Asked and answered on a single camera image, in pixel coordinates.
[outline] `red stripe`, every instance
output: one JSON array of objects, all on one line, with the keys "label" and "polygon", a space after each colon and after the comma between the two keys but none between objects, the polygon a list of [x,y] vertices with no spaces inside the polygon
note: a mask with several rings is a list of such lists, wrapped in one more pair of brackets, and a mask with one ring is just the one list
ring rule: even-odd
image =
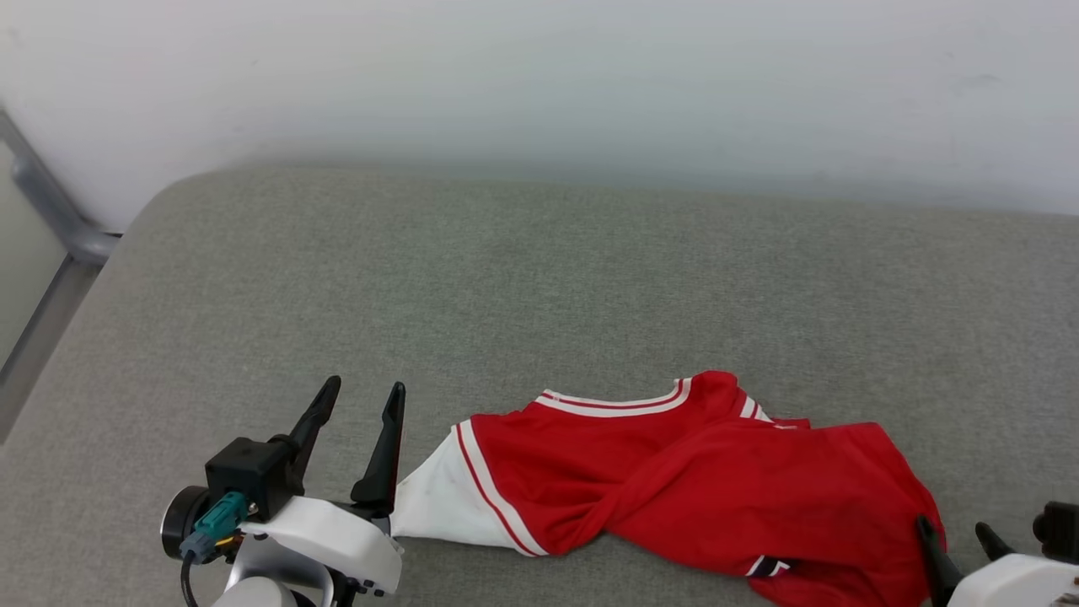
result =
[{"label": "red stripe", "polygon": [[465,440],[461,436],[461,425],[459,424],[457,426],[454,426],[454,428],[456,428],[457,430],[457,444],[461,446],[461,454],[465,456],[465,464],[468,465],[468,472],[470,472],[473,475],[473,482],[476,483],[476,488],[479,489],[479,495],[483,497],[483,501],[486,501],[487,505],[491,507],[491,510],[493,510],[494,513],[498,516],[498,521],[502,521],[502,526],[506,528],[506,532],[509,533],[509,537],[514,538],[514,541],[517,542],[517,546],[519,546],[521,550],[531,554],[532,556],[540,556],[538,554],[525,548],[524,543],[522,543],[521,540],[517,537],[517,534],[515,534],[514,530],[509,528],[509,523],[506,522],[506,518],[503,516],[502,512],[500,512],[498,509],[494,507],[494,503],[491,501],[491,498],[487,497],[487,494],[483,492],[483,487],[479,484],[479,477],[476,475],[476,469],[473,468],[472,466],[472,459],[468,458],[468,451],[465,450]]},{"label": "red stripe", "polygon": [[678,390],[674,391],[672,397],[668,397],[661,401],[656,401],[655,403],[644,403],[643,405],[597,405],[596,403],[582,403],[581,401],[574,401],[573,399],[566,399],[563,397],[552,397],[544,394],[544,397],[558,401],[560,403],[565,403],[568,405],[576,405],[578,408],[591,408],[593,410],[643,410],[646,408],[656,408],[659,405],[666,405],[667,403],[677,401],[679,397],[682,396],[682,383],[683,381],[678,381]]}]

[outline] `gray cushion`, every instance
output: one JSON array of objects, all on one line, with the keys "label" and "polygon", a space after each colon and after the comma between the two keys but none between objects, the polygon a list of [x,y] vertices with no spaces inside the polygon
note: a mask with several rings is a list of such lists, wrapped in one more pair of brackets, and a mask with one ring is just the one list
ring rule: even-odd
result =
[{"label": "gray cushion", "polygon": [[[344,387],[308,470],[343,499],[394,381],[406,474],[544,388],[609,400],[736,373],[780,417],[880,423],[952,552],[1034,552],[1079,501],[1079,220],[264,168],[141,213],[0,458],[5,605],[181,605],[158,526],[237,436]],[[872,538],[860,538],[872,541]],[[617,539],[565,557],[402,541],[400,605],[764,605]],[[227,567],[193,572],[205,605]]]}]

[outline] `black cable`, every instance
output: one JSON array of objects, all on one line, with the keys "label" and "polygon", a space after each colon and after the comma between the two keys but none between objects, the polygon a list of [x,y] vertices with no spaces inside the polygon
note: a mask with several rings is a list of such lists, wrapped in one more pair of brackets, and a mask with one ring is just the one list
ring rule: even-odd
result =
[{"label": "black cable", "polygon": [[183,602],[188,604],[188,607],[199,607],[195,595],[191,594],[191,563],[194,560],[194,551],[189,550],[183,555],[183,565],[180,566],[180,592],[183,594]]}]

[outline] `red jersey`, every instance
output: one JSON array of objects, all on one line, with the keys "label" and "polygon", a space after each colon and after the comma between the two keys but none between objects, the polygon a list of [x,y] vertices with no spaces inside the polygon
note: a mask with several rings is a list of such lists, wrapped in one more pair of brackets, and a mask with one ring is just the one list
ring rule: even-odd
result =
[{"label": "red jersey", "polygon": [[564,554],[607,532],[671,561],[747,576],[781,606],[916,607],[929,492],[875,424],[773,420],[735,376],[658,399],[545,391],[455,426],[401,482],[395,536]]}]

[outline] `metal frame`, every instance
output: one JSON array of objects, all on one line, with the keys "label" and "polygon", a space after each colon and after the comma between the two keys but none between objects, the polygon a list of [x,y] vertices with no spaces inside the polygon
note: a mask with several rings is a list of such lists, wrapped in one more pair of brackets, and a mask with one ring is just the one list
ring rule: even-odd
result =
[{"label": "metal frame", "polygon": [[78,261],[104,265],[120,236],[105,233],[79,215],[71,198],[45,168],[33,149],[15,127],[8,112],[0,109],[0,140],[5,142],[15,160],[11,176],[30,204],[38,210],[56,237]]},{"label": "metal frame", "polygon": [[71,322],[99,267],[68,254],[49,284],[6,361],[0,360],[0,446],[8,440],[49,357]]}]

